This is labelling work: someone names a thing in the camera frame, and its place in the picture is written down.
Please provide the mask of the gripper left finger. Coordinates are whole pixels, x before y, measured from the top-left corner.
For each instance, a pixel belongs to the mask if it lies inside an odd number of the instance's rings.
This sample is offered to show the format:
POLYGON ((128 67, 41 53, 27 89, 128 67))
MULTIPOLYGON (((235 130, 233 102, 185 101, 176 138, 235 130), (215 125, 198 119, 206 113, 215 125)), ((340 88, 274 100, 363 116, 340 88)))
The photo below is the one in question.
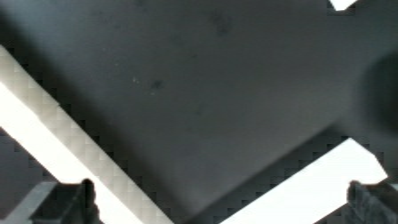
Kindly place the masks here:
POLYGON ((103 224, 94 202, 94 183, 41 182, 32 188, 4 224, 103 224))

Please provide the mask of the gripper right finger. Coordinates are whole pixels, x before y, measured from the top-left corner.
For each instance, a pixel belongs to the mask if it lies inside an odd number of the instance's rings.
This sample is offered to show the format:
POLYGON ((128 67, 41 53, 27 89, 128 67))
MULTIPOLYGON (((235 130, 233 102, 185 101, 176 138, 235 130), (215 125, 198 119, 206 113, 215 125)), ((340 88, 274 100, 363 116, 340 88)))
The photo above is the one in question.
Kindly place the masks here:
POLYGON ((398 189, 382 181, 377 184, 350 182, 347 224, 398 224, 398 189))

